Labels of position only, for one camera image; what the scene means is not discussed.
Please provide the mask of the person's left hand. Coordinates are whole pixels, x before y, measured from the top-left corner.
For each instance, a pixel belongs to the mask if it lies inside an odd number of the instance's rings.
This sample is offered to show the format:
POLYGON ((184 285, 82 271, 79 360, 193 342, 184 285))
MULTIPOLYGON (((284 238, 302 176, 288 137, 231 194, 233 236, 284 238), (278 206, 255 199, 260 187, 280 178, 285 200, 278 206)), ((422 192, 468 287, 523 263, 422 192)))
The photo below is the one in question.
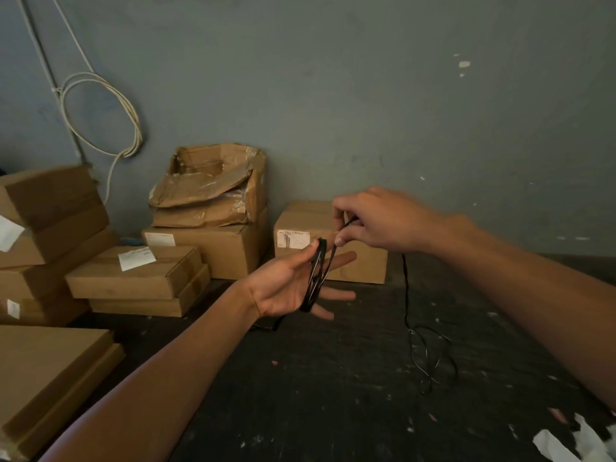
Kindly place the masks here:
POLYGON ((320 252, 312 262, 305 265, 288 265, 288 258, 275 257, 241 280, 242 290, 255 306, 258 318, 284 317, 301 310, 304 298, 312 301, 310 313, 322 320, 331 321, 334 314, 317 303, 317 300, 348 303, 356 299, 353 291, 340 290, 323 285, 326 273, 356 260, 354 251, 327 257, 333 250, 331 240, 320 241, 320 252))

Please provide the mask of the person's right hand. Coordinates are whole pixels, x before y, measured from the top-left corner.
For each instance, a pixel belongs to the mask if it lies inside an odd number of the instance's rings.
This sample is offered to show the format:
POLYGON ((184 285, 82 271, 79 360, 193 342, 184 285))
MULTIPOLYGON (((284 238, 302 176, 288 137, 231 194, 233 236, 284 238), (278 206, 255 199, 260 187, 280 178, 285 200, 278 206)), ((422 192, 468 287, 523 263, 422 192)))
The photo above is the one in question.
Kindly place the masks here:
POLYGON ((435 256, 473 226, 466 216, 441 214, 402 192, 380 187, 336 197, 333 220, 338 232, 348 225, 366 226, 371 247, 435 256))

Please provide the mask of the person's right forearm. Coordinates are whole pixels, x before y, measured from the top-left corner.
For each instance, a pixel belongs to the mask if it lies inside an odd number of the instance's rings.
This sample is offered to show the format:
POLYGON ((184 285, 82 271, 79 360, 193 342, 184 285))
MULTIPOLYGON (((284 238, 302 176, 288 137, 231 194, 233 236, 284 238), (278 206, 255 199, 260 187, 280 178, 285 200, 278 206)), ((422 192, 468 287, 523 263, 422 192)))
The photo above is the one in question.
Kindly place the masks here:
POLYGON ((439 257, 616 411, 616 287, 442 216, 439 257))

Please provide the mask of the person's left forearm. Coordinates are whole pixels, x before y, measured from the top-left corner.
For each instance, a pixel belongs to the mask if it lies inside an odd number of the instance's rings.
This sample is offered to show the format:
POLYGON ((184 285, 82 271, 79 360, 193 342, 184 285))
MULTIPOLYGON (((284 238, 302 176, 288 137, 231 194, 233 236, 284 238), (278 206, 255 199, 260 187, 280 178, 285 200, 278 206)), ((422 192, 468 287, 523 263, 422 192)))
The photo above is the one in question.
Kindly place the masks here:
POLYGON ((39 462, 165 462, 259 311, 247 277, 77 419, 39 462))

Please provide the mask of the cardboard box with striped label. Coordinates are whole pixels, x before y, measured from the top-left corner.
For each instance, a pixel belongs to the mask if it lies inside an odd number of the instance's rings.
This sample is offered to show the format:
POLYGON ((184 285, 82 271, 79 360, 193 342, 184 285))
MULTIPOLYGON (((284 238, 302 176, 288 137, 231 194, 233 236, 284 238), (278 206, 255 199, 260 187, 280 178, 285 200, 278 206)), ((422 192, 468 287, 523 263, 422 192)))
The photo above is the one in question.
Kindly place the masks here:
MULTIPOLYGON (((328 239, 335 232, 331 201, 291 201, 273 226, 275 256, 304 249, 316 238, 328 239)), ((328 274, 332 281, 382 285, 386 280, 388 252, 352 241, 336 250, 336 256, 354 251, 355 261, 328 274)))

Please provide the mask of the large cardboard box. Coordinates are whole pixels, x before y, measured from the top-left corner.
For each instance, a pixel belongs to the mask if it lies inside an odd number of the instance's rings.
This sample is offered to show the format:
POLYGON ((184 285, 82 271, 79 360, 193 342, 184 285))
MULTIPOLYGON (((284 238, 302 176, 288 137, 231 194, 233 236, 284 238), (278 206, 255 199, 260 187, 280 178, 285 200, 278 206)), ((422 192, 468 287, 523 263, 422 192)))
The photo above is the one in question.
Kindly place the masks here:
POLYGON ((255 271, 271 247, 269 209, 255 223, 224 227, 163 228, 142 231, 149 246, 194 246, 214 279, 244 278, 255 271))

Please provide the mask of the torn crumpled cardboard box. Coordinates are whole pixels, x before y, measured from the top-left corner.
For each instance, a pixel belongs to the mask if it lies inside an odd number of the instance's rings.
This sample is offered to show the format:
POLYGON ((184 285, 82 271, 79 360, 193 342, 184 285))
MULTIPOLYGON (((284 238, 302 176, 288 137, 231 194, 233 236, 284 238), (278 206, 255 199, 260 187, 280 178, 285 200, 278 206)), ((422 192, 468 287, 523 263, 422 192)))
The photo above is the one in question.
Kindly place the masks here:
POLYGON ((151 225, 223 227, 255 223, 267 207, 267 160, 237 143, 178 147, 150 191, 151 225))

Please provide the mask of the flat cardboard box white label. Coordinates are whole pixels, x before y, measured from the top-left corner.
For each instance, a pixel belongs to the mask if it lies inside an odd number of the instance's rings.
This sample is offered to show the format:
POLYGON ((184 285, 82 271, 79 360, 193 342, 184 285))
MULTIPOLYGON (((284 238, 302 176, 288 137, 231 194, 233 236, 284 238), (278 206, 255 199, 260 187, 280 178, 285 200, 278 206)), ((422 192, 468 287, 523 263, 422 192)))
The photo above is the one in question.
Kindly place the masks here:
POLYGON ((65 276, 71 294, 88 300, 169 300, 204 268, 191 246, 116 246, 65 276))

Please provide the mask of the wide flat cardboard box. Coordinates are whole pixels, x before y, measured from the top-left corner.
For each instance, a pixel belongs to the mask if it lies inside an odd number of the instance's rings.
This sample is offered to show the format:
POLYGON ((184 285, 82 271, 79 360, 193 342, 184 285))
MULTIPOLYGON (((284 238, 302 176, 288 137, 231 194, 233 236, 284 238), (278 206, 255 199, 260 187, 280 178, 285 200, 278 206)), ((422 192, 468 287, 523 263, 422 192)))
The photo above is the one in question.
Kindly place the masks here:
POLYGON ((113 344, 103 329, 0 325, 0 432, 24 432, 113 344))
POLYGON ((65 426, 96 387, 124 359, 121 344, 112 344, 90 368, 66 390, 50 410, 30 425, 16 441, 0 439, 1 462, 29 462, 65 426))

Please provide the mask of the torn white paper scraps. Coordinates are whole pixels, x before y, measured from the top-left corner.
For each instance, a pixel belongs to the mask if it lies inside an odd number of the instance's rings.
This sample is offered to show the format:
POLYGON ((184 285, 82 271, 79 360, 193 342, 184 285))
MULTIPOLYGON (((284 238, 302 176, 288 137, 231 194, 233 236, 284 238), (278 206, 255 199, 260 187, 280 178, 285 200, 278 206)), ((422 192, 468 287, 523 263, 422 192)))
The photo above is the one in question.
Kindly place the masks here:
POLYGON ((579 414, 575 414, 579 425, 572 435, 575 452, 564 446, 548 429, 542 429, 533 438, 533 444, 549 462, 616 462, 616 423, 606 427, 610 437, 602 440, 579 414))

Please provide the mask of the white wall conduit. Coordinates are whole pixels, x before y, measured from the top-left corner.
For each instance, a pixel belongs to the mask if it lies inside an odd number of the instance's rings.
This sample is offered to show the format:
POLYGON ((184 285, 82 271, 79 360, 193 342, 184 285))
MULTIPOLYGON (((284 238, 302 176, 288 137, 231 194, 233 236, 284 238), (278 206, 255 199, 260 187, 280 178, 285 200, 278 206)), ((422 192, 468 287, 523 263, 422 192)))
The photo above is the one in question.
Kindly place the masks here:
POLYGON ((81 145, 78 143, 78 139, 74 135, 73 131, 71 131, 70 126, 66 123, 66 119, 64 118, 64 115, 62 113, 62 107, 60 104, 60 90, 58 88, 56 78, 54 77, 54 74, 50 68, 50 64, 44 52, 44 49, 42 48, 42 43, 38 36, 35 23, 33 22, 33 18, 30 14, 29 8, 27 7, 25 0, 16 0, 16 2, 17 6, 19 7, 19 11, 25 24, 25 27, 28 31, 31 43, 33 44, 33 48, 35 49, 39 65, 41 66, 42 72, 47 80, 48 89, 52 93, 52 96, 54 97, 54 100, 56 102, 61 122, 68 135, 69 141, 72 144, 74 154, 76 155, 76 158, 78 159, 80 164, 89 165, 86 155, 81 148, 81 145))

